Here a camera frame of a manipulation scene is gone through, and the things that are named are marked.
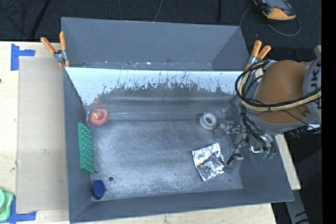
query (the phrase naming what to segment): metal bracket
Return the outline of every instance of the metal bracket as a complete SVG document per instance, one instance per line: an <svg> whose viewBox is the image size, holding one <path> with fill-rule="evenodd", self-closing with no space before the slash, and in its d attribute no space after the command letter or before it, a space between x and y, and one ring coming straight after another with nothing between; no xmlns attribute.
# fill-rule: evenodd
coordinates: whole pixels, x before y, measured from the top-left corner
<svg viewBox="0 0 336 224"><path fill-rule="evenodd" d="M63 50L58 50L54 52L54 57L56 58L56 60L58 60L59 62L63 62L68 60L68 56L67 53Z"/></svg>

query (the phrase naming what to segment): blue cap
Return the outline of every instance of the blue cap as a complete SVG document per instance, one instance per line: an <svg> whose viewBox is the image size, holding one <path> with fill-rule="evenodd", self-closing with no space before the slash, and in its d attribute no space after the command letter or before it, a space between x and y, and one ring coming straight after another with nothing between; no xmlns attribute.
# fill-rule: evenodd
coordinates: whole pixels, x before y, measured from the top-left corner
<svg viewBox="0 0 336 224"><path fill-rule="evenodd" d="M95 180L91 189L92 196L96 200L100 200L105 193L105 185L101 180Z"/></svg>

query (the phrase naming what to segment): green toy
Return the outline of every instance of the green toy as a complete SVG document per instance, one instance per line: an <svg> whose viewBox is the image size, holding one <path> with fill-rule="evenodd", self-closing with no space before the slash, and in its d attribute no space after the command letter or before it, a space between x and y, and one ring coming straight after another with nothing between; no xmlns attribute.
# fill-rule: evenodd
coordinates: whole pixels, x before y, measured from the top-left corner
<svg viewBox="0 0 336 224"><path fill-rule="evenodd" d="M9 218L10 204L13 201L14 194L10 191L0 189L0 222L6 221Z"/></svg>

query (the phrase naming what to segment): black floor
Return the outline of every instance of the black floor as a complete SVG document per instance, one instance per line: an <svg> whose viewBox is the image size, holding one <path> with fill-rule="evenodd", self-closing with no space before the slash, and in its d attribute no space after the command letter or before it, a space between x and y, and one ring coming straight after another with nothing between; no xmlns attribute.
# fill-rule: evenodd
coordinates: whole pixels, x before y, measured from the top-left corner
<svg viewBox="0 0 336 224"><path fill-rule="evenodd" d="M251 0L51 0L34 32L33 27L45 2L0 0L0 40L30 41L45 36L52 42L58 42L60 19L81 17L240 25L249 52L254 41L259 39L263 44L272 46L268 58L274 60L290 57L300 61L313 60L316 57L313 49L321 44L321 0L288 0L299 20L273 25L275 30L251 8ZM306 136L287 142L296 165L321 150L320 136ZM305 178L302 185L301 197L311 223L322 223L321 174ZM274 212L278 224L290 223L284 204L274 205Z"/></svg>

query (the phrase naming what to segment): green object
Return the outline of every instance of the green object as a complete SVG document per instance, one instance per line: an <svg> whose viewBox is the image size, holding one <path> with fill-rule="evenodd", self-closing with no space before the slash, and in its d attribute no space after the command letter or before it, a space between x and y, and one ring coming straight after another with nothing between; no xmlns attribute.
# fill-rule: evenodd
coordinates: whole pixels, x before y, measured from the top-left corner
<svg viewBox="0 0 336 224"><path fill-rule="evenodd" d="M10 216L10 204L14 194L0 189L0 221L6 221Z"/></svg>
<svg viewBox="0 0 336 224"><path fill-rule="evenodd" d="M91 130L81 122L78 122L78 142L80 168L92 174L95 169L93 167Z"/></svg>

